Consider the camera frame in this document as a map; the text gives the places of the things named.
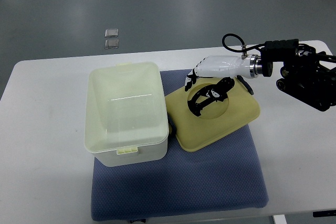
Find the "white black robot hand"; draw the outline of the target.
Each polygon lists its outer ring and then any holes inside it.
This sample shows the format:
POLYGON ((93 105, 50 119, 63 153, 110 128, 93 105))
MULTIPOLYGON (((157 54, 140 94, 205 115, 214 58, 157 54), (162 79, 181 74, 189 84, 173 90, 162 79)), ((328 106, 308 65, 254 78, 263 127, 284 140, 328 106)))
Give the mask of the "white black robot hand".
POLYGON ((185 91, 188 91, 199 78, 219 78, 216 84, 200 88, 187 104, 190 109, 200 109, 213 102, 223 102, 228 98, 227 92, 234 87, 237 78, 253 95, 252 88, 244 78, 253 79, 260 75, 261 59, 258 55, 245 58, 236 56, 208 56, 193 68, 185 79, 185 91))

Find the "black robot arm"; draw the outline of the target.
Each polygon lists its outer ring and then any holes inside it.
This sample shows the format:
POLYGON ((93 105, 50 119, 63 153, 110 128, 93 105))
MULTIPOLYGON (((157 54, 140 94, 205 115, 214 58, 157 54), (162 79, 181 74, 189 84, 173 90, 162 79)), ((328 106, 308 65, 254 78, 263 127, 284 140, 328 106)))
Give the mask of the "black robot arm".
POLYGON ((261 72, 270 77, 274 62, 282 62, 277 88, 319 110, 335 106, 335 68, 321 62, 335 63, 335 56, 317 52, 298 39, 266 41, 260 48, 261 72))

